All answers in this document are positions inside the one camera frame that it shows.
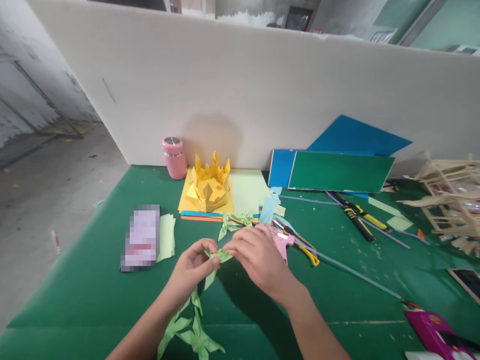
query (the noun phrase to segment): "pink water bottle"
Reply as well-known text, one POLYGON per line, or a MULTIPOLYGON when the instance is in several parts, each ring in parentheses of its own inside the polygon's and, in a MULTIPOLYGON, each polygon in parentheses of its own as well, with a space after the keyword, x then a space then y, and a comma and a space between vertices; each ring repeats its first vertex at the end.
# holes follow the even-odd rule
POLYGON ((187 158, 184 143, 177 137, 166 137, 161 142, 166 168, 172 179, 181 180, 187 176, 187 158))

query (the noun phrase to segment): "white foam board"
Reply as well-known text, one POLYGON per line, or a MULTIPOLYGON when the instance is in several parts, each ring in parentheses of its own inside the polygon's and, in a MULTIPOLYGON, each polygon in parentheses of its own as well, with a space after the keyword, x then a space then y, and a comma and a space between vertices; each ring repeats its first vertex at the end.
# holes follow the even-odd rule
POLYGON ((480 58, 84 0, 28 0, 129 164, 217 150, 267 169, 339 115, 413 141, 408 161, 480 155, 480 58))

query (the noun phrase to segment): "purple stick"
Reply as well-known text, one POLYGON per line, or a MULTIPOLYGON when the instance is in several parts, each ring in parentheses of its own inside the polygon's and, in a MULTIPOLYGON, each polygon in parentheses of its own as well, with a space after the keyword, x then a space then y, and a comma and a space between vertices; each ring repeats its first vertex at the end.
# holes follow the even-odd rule
POLYGON ((430 246, 430 243, 429 243, 427 240, 422 239, 420 236, 417 236, 417 235, 415 235, 415 234, 412 234, 412 233, 409 233, 409 232, 406 232, 406 231, 401 231, 401 230, 397 230, 397 229, 394 229, 394 230, 395 230, 397 233, 411 236, 412 238, 415 238, 415 239, 417 239, 417 240, 420 240, 422 243, 427 244, 428 246, 430 246))
MULTIPOLYGON (((338 201, 334 196, 332 196, 328 191, 325 191, 326 194, 333 200, 335 201, 338 205, 342 206, 342 203, 340 201, 338 201)), ((376 227, 375 225, 373 225, 371 222, 365 220, 365 219, 360 219, 361 221, 363 221, 365 224, 369 225, 370 227, 374 228, 375 230, 378 230, 379 232, 381 232, 383 235, 385 235, 387 238, 390 238, 392 239, 394 242, 397 242, 399 243, 400 245, 402 245, 404 248, 407 248, 407 249, 410 249, 410 246, 408 246, 407 244, 401 242, 400 240, 394 238, 392 235, 390 235, 388 232, 386 231, 383 231, 383 230, 380 230, 378 227, 376 227)))

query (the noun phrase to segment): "yellow paper crown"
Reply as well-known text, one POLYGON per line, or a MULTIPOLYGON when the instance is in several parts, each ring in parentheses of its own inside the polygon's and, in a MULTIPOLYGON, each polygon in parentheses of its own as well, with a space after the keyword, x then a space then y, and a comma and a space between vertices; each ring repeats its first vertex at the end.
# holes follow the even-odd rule
POLYGON ((195 154, 195 166, 192 169, 193 183, 186 196, 192 202, 197 202, 199 211, 210 213, 225 205, 230 192, 230 159, 226 160, 225 168, 219 166, 219 155, 215 151, 211 157, 213 165, 207 163, 202 168, 202 162, 195 154))

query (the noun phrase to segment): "hand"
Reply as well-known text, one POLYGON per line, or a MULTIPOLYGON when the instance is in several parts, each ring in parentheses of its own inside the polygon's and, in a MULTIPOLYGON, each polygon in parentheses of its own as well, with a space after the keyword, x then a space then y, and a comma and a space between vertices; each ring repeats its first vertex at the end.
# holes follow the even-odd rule
POLYGON ((237 231, 224 247, 237 258, 250 279, 284 308, 295 303, 303 285, 295 278, 275 246, 265 225, 247 226, 237 231))
POLYGON ((168 301, 174 304, 175 312, 184 306, 200 281, 220 268, 220 259, 218 257, 209 259, 203 249, 216 254, 219 247, 215 240, 209 238, 195 242, 180 255, 162 291, 163 296, 167 296, 168 301))

